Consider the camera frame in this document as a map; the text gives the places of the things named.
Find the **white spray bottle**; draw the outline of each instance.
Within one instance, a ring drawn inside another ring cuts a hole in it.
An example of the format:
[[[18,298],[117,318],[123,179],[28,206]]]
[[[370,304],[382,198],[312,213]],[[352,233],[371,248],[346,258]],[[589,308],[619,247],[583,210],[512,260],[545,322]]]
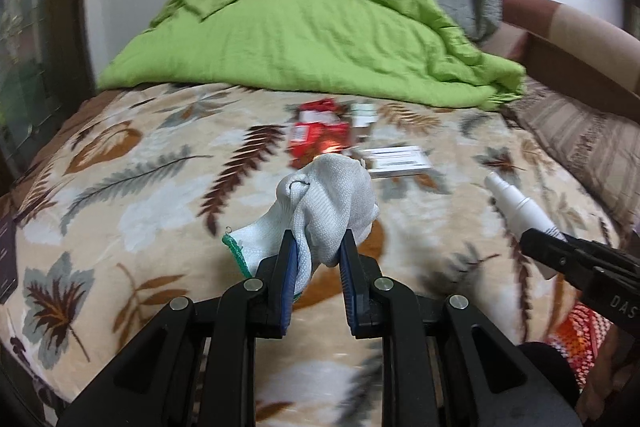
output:
[[[489,174],[484,179],[484,185],[494,195],[495,204],[507,220],[507,228],[517,241],[520,241],[522,234],[529,229],[537,229],[566,241],[558,227],[535,201],[527,198],[516,187],[500,178],[498,174],[495,172]],[[545,279],[551,279],[558,273],[542,263],[537,261],[534,263]]]

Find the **metal screw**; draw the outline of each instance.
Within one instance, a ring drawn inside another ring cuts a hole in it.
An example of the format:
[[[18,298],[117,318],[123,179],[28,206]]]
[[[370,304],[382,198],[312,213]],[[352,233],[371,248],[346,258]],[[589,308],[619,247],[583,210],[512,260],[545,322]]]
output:
[[[248,292],[257,292],[260,288],[262,288],[262,281],[260,279],[247,279],[244,281],[244,289]]]
[[[394,282],[387,277],[378,277],[373,281],[373,286],[375,286],[379,290],[388,292],[391,288],[394,287]]]
[[[452,295],[449,297],[449,304],[457,310],[463,310],[469,306],[469,300],[464,295]]]
[[[189,299],[187,297],[176,297],[175,299],[171,299],[171,302],[169,302],[169,306],[175,311],[183,310],[188,305]]]

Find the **green comforter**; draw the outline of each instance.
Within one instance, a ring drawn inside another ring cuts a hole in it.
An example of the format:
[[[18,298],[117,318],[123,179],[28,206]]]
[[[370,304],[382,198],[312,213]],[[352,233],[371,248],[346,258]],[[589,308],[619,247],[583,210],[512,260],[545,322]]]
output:
[[[434,0],[168,0],[98,87],[230,82],[494,108],[519,96],[523,75]]]

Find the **patterned blanket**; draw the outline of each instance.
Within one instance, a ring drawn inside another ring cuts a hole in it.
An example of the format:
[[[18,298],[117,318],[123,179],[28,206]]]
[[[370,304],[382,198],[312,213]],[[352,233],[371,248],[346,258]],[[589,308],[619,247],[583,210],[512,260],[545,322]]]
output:
[[[220,239],[273,203],[293,171],[294,110],[319,98],[228,84],[119,95],[51,157],[19,209],[4,345],[70,401],[173,297],[208,299],[241,280]],[[373,102],[370,145],[420,146],[433,168],[374,180],[380,218],[360,251],[414,291],[467,295],[515,343],[544,339],[575,291],[520,253],[484,177],[517,185],[561,230],[616,243],[606,213],[498,114]],[[351,337],[338,274],[320,267],[286,338],[257,345],[258,419],[377,425],[381,357],[379,343]]]

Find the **orange patterned cloth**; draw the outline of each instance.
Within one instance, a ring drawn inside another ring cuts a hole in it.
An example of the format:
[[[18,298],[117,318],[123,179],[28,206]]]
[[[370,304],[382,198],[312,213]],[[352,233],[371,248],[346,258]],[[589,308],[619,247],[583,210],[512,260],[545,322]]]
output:
[[[611,322],[577,302],[565,321],[546,340],[568,360],[581,389],[610,327]]]

